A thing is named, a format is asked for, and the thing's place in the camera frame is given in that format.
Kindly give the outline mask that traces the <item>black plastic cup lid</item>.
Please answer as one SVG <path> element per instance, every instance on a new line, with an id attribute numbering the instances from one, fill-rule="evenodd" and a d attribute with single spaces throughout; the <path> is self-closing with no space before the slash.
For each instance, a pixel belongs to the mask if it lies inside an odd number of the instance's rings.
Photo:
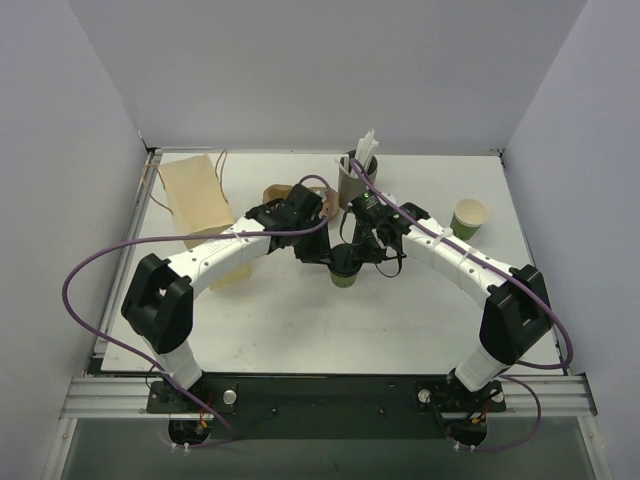
<path id="1" fill-rule="evenodd" d="M 348 278 L 356 276 L 363 262 L 354 252 L 352 244 L 339 244 L 331 248 L 328 268 L 332 275 Z"/>

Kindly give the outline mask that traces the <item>green paper coffee cup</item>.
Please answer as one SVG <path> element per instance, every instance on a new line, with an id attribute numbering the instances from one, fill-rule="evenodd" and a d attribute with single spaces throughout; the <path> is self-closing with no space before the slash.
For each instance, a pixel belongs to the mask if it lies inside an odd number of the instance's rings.
<path id="1" fill-rule="evenodd" d="M 352 286 L 357 279 L 358 274 L 343 276 L 333 272 L 330 273 L 332 283 L 339 288 L 348 288 Z"/>

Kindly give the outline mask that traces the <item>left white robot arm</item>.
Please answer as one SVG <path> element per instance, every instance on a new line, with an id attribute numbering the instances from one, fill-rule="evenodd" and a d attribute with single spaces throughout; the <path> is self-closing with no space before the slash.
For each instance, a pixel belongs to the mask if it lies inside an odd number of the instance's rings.
<path id="1" fill-rule="evenodd" d="M 169 398 L 179 409 L 196 410 L 205 398 L 203 371 L 188 342 L 194 300 L 240 266 L 324 232 L 322 207 L 318 193 L 296 184 L 286 198 L 249 210 L 219 239 L 167 259 L 149 254 L 139 262 L 121 314 L 174 380 Z"/>

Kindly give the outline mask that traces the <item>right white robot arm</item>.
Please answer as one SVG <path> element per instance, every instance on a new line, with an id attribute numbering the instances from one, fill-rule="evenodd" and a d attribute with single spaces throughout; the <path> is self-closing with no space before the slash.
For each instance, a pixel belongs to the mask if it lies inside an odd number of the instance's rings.
<path id="1" fill-rule="evenodd" d="M 384 246 L 424 262 L 483 309 L 478 346 L 453 370 L 466 390 L 483 389 L 551 329 L 541 307 L 548 302 L 546 287 L 534 267 L 517 269 L 486 257 L 410 202 L 394 208 L 367 190 L 351 201 L 351 211 Z"/>

